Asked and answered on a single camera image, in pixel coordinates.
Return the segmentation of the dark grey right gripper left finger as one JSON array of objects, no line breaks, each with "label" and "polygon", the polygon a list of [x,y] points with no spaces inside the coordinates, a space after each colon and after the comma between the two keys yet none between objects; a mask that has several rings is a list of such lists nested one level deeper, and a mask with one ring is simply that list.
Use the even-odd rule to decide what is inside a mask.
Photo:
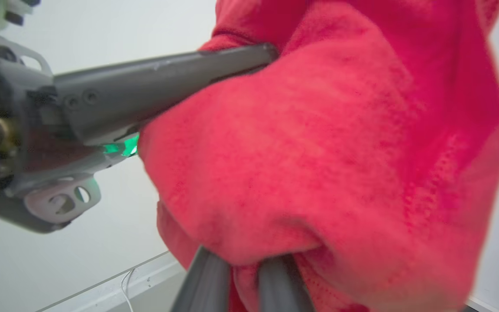
[{"label": "dark grey right gripper left finger", "polygon": [[170,312],[228,312],[230,264],[200,246]]}]

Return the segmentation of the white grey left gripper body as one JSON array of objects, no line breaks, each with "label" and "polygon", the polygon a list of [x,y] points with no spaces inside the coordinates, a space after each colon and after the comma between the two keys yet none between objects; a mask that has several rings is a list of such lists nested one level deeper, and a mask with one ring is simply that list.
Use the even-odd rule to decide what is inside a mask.
[{"label": "white grey left gripper body", "polygon": [[130,61],[54,75],[39,53],[0,36],[0,219],[52,233],[101,201],[94,176],[133,156],[133,133],[86,144],[68,114],[101,99],[95,80],[116,88],[139,71]]}]

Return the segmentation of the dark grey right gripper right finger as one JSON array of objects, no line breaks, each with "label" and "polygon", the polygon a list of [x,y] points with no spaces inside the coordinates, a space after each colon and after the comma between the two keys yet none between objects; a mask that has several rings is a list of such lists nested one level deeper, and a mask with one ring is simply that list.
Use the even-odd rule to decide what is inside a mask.
[{"label": "dark grey right gripper right finger", "polygon": [[293,255],[262,261],[258,294],[261,312],[316,312]]}]

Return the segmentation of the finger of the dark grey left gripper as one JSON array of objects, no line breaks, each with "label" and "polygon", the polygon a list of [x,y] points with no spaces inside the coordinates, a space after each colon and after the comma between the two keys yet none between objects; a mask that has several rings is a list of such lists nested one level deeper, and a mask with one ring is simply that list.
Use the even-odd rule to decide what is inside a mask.
[{"label": "finger of the dark grey left gripper", "polygon": [[106,65],[54,78],[64,129],[85,146],[125,140],[198,91],[263,69],[279,57],[271,44],[196,51]]}]

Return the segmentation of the red jersey with white trim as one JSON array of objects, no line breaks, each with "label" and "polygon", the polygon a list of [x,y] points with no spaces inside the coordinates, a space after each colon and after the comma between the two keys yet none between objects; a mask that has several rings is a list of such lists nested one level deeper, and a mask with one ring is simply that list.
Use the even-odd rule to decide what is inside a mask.
[{"label": "red jersey with white trim", "polygon": [[499,188],[499,0],[218,0],[204,51],[280,58],[147,124],[158,230],[233,266],[293,253],[317,312],[458,312]]}]

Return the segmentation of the white wall baseboard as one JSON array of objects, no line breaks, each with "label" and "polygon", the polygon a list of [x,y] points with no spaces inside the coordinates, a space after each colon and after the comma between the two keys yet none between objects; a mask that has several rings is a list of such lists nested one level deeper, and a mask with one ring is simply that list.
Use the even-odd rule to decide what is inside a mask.
[{"label": "white wall baseboard", "polygon": [[36,312],[169,312],[185,275],[167,251]]}]

